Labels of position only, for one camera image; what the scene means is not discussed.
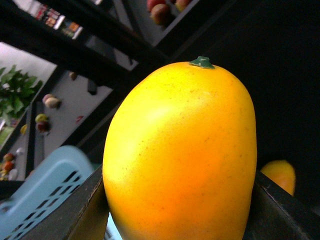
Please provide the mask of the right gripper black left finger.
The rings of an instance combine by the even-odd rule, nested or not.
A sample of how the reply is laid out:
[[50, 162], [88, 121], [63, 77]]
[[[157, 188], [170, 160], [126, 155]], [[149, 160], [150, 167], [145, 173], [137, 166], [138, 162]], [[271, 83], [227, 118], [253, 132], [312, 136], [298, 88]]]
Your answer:
[[105, 238], [109, 213], [100, 166], [22, 239], [102, 240]]

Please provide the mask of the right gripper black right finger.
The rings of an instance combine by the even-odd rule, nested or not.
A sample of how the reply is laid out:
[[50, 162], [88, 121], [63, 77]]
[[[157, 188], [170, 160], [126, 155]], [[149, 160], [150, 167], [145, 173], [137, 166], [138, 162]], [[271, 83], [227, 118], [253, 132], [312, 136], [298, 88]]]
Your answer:
[[243, 239], [319, 240], [320, 217], [257, 171]]

